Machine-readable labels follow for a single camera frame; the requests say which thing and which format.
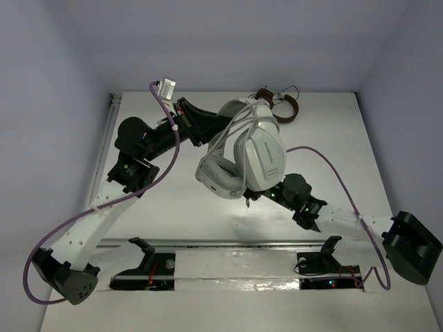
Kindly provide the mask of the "white over-ear headphones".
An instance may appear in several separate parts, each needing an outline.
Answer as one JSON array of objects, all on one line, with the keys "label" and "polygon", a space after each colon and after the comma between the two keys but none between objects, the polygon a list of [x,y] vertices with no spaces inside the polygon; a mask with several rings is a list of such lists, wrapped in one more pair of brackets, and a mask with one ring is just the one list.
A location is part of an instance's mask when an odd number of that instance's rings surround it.
[{"label": "white over-ear headphones", "polygon": [[223,199],[239,199],[246,189],[259,192],[278,184],[287,152],[269,105],[264,100],[234,99],[217,114],[230,122],[208,143],[195,178]]}]

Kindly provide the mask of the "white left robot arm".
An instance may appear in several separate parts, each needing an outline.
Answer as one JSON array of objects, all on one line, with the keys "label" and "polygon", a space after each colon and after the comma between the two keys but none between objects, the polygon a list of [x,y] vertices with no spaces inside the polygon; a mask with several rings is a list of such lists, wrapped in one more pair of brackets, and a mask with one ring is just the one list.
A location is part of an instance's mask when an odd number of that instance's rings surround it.
[{"label": "white left robot arm", "polygon": [[161,101],[166,117],[151,128],[138,117],[118,127],[116,164],[91,201],[89,208],[64,222],[67,231],[48,248],[40,244],[26,261],[23,285],[26,293],[28,271],[39,276],[61,295],[60,302],[78,305],[88,298],[105,278],[104,257],[92,261],[93,252],[117,219],[146,191],[159,184],[172,170],[180,144],[206,144],[227,128],[231,118],[194,107],[185,98],[174,104]]}]

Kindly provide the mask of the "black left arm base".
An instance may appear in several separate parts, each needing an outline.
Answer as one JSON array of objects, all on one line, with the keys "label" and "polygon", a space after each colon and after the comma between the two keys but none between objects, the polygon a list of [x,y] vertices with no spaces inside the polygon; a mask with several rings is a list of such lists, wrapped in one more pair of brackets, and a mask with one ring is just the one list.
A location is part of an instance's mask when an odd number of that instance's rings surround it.
[{"label": "black left arm base", "polygon": [[144,239],[128,240],[135,245],[136,253],[142,253],[140,262],[133,268],[122,269],[111,278],[114,291],[173,291],[175,252],[156,252]]}]

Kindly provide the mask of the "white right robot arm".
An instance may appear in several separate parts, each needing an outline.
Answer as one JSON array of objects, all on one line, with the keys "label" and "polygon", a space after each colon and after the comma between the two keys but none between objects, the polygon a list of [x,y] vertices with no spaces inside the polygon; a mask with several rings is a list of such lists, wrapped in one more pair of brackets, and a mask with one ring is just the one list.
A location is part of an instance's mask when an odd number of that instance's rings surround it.
[{"label": "white right robot arm", "polygon": [[244,196],[266,197],[291,211],[302,229],[327,236],[320,250],[298,255],[297,269],[307,277],[379,267],[426,285],[442,253],[442,243],[413,214],[362,216],[336,207],[312,196],[300,174],[289,174],[265,191],[246,190]]}]

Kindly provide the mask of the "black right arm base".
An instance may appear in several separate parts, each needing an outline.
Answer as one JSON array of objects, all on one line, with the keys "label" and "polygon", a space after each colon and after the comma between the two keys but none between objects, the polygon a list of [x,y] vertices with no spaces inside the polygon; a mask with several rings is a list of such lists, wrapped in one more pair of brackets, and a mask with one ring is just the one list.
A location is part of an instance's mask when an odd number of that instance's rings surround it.
[{"label": "black right arm base", "polygon": [[363,289],[359,266],[341,265],[332,254],[342,238],[332,236],[319,251],[299,252],[294,272],[301,290]]}]

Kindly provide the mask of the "brown silver headphones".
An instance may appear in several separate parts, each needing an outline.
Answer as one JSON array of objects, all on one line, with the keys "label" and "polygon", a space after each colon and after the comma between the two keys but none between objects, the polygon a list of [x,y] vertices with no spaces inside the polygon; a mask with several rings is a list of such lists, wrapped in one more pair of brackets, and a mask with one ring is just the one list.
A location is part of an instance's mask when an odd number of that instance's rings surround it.
[{"label": "brown silver headphones", "polygon": [[257,90],[254,98],[264,100],[269,105],[274,118],[280,125],[293,122],[299,113],[297,99],[287,93],[274,93],[267,88],[261,88]]}]

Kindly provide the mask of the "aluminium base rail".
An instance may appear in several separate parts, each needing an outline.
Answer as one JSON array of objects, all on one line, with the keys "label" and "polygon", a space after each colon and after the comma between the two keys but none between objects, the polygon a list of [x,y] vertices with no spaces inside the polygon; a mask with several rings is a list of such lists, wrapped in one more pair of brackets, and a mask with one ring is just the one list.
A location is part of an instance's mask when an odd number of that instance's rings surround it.
[{"label": "aluminium base rail", "polygon": [[314,248],[322,247],[326,239],[302,240],[197,240],[197,239],[145,239],[155,248]]}]

